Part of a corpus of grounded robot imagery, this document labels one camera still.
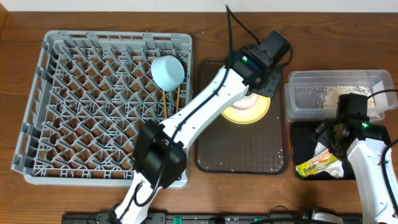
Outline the white napkin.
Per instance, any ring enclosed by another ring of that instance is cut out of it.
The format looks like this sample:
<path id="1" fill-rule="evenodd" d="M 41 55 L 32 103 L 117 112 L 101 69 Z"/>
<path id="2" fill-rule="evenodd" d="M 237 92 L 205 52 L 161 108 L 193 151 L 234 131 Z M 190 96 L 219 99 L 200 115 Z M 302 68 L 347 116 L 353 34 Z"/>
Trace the white napkin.
<path id="1" fill-rule="evenodd" d="M 320 142 L 318 142 L 315 147 L 314 157 L 318 159 L 317 174 L 326 172 L 334 178 L 343 178 L 343 163 L 330 153 L 328 148 Z"/>

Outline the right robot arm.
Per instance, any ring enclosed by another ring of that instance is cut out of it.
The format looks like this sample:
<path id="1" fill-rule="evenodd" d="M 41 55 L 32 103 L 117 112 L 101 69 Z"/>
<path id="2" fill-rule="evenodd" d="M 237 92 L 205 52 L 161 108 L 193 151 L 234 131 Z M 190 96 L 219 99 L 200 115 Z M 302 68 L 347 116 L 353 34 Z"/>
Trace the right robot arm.
<path id="1" fill-rule="evenodd" d="M 363 223 L 397 223 L 397 178 L 387 129 L 369 121 L 324 120 L 314 131 L 339 160 L 349 163 L 358 186 Z"/>

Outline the green yellow snack wrapper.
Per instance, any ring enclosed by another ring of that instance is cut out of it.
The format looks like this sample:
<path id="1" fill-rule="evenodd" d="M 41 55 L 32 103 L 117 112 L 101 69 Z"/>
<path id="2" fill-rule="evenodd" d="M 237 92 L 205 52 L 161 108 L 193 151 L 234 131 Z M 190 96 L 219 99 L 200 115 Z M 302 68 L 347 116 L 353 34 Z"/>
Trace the green yellow snack wrapper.
<path id="1" fill-rule="evenodd" d="M 308 161 L 295 166 L 300 177 L 318 174 L 338 160 L 329 150 L 324 150 Z"/>

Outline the light blue bowl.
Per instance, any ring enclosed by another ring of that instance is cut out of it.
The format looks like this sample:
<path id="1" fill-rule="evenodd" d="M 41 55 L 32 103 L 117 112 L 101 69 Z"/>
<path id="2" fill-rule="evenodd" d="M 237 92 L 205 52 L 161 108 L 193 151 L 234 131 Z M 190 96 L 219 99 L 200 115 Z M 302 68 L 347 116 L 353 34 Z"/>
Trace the light blue bowl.
<path id="1" fill-rule="evenodd" d="M 185 79 L 185 70 L 174 56 L 155 58 L 151 63 L 151 74 L 156 85 L 165 91 L 174 91 Z"/>

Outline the yellow plate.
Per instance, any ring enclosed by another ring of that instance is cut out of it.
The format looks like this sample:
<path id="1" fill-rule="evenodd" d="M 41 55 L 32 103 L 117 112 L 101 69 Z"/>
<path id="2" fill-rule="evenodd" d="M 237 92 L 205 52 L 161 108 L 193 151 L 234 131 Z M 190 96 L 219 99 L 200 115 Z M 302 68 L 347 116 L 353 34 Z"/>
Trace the yellow plate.
<path id="1" fill-rule="evenodd" d="M 237 124 L 251 124 L 259 121 L 269 110 L 271 99 L 261 96 L 256 105 L 248 110 L 236 110 L 227 107 L 221 114 L 229 121 Z"/>

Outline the pink small bowl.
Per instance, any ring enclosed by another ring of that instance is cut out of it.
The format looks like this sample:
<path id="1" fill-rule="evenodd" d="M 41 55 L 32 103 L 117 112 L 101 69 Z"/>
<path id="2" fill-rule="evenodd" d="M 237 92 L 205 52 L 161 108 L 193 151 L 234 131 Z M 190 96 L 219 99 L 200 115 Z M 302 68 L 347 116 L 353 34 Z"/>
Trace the pink small bowl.
<path id="1" fill-rule="evenodd" d="M 256 103 L 261 99 L 261 95 L 251 93 L 250 95 L 244 96 L 239 101 L 236 101 L 231 105 L 232 108 L 236 110 L 248 110 L 256 105 Z"/>

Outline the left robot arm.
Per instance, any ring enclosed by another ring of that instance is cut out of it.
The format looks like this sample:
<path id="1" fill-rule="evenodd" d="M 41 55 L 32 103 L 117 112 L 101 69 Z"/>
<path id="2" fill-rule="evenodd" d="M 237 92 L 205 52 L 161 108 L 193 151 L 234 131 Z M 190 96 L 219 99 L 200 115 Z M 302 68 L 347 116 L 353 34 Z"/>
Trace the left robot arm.
<path id="1" fill-rule="evenodd" d="M 183 174 L 188 150 L 219 115 L 238 124 L 264 117 L 281 79 L 285 53 L 234 50 L 211 83 L 182 110 L 159 124 L 144 123 L 133 149 L 132 184 L 114 210 L 116 223 L 146 219 L 154 197 Z"/>

